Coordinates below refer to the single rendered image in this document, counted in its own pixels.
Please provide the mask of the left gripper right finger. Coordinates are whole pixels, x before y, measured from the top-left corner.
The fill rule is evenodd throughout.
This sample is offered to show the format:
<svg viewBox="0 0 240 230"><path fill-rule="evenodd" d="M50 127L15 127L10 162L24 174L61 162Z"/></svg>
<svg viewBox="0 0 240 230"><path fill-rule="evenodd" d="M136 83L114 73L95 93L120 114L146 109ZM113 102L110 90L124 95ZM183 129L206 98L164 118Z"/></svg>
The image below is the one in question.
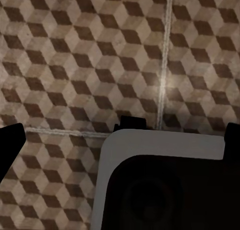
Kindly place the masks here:
<svg viewBox="0 0 240 230"><path fill-rule="evenodd" d="M240 163L240 125L229 123L227 125L224 141Z"/></svg>

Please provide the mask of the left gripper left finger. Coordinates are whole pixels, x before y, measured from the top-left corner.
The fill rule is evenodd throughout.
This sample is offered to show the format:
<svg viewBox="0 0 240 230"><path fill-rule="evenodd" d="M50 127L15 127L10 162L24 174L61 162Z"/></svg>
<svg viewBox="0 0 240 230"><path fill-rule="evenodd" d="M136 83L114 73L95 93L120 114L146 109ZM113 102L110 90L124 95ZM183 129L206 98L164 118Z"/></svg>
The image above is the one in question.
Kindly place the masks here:
<svg viewBox="0 0 240 230"><path fill-rule="evenodd" d="M26 142L21 123L0 128L0 183Z"/></svg>

